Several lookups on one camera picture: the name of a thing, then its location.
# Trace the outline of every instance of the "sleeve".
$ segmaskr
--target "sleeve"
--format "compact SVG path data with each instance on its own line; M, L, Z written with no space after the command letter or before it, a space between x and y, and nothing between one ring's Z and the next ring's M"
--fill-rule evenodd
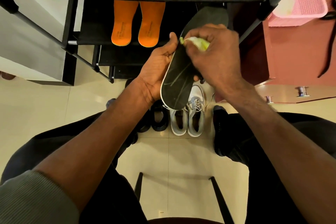
M73 201L39 172L27 171L0 186L1 224L74 224L78 220Z

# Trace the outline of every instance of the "tiled floor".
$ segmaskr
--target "tiled floor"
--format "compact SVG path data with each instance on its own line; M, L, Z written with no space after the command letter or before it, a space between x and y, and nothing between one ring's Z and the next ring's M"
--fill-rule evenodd
M90 60L92 47L81 46L80 55ZM77 63L76 86L43 86L15 78L0 79L0 173L10 156L34 135L103 111L117 97L125 80L110 84L92 69ZM199 217L223 222L210 176L215 176L235 223L246 217L248 169L217 156L212 149L212 88L204 84L207 106L206 129L198 138L175 136L170 127L150 129L120 157L117 170L134 187L144 173L140 203L148 219ZM236 112L222 104L229 113ZM273 104L278 111L308 113L336 121L331 107L336 99L302 104Z

